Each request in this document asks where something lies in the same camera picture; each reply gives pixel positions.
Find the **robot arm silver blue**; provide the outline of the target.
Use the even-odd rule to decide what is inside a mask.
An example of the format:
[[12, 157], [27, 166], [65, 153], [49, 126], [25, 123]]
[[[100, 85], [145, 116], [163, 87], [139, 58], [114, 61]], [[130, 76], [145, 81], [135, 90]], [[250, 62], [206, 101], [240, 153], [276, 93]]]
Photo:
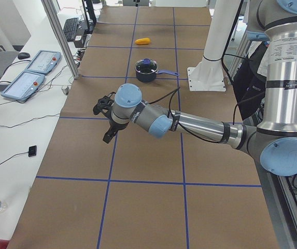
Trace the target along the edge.
[[132, 122], [157, 138], [179, 131], [206, 142], [228, 144], [275, 175], [297, 174], [297, 1], [253, 1], [248, 27], [263, 31], [270, 41], [264, 115], [256, 127], [151, 105], [138, 86], [123, 84], [93, 109], [109, 120], [103, 141], [109, 143]]

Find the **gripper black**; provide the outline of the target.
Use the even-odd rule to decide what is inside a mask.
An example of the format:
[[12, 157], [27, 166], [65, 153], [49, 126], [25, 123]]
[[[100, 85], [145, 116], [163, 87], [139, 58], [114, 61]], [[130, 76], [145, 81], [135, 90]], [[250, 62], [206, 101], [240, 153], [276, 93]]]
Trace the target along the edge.
[[127, 119], [121, 119], [121, 120], [113, 120], [112, 118], [109, 118], [109, 129], [104, 134], [103, 141], [107, 144], [111, 142], [111, 140], [117, 135], [117, 133], [120, 130], [124, 130], [128, 126], [128, 120]]

